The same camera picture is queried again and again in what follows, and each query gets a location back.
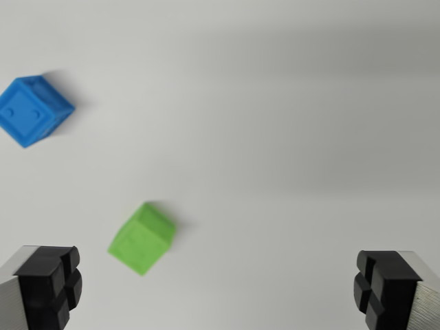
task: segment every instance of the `green toy block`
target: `green toy block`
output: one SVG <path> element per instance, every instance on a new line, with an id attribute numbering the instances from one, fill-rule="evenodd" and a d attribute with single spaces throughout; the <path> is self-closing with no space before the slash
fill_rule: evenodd
<path id="1" fill-rule="evenodd" d="M 116 234 L 109 253 L 144 275 L 170 248 L 174 233 L 174 224 L 156 207 L 145 203 Z"/>

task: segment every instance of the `cube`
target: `cube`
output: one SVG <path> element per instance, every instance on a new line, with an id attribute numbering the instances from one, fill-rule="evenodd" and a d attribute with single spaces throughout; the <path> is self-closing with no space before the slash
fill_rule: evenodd
<path id="1" fill-rule="evenodd" d="M 174 224 L 155 206 L 144 203 L 116 234 L 109 253 L 144 275 L 170 248 L 174 234 Z"/>
<path id="2" fill-rule="evenodd" d="M 74 109 L 43 76 L 17 78 L 0 96 L 0 126 L 26 148 L 49 136 Z"/>

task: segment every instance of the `blue toy block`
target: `blue toy block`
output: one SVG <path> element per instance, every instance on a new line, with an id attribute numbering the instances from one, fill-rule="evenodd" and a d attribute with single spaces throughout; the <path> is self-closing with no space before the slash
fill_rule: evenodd
<path id="1" fill-rule="evenodd" d="M 0 126 L 26 148 L 49 136 L 74 110 L 43 76 L 17 78 L 0 96 Z"/>

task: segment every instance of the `white surface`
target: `white surface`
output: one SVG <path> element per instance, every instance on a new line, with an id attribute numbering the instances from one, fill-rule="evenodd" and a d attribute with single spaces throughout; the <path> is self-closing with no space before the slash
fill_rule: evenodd
<path id="1" fill-rule="evenodd" d="M 0 88 L 77 104 L 0 131 L 0 261 L 76 245 L 70 330 L 363 330 L 359 250 L 440 274 L 440 2 L 3 0 Z M 141 278 L 107 253 L 143 202 L 179 236 Z"/>

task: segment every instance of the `black rubber gripper pad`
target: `black rubber gripper pad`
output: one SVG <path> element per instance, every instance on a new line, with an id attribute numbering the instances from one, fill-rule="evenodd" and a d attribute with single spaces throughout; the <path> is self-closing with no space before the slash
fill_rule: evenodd
<path id="1" fill-rule="evenodd" d="M 81 296 L 79 262 L 76 247 L 42 246 L 16 271 L 29 330 L 64 329 Z"/>
<path id="2" fill-rule="evenodd" d="M 370 330 L 406 330 L 421 278 L 396 251 L 361 251 L 355 277 L 357 308 Z"/>

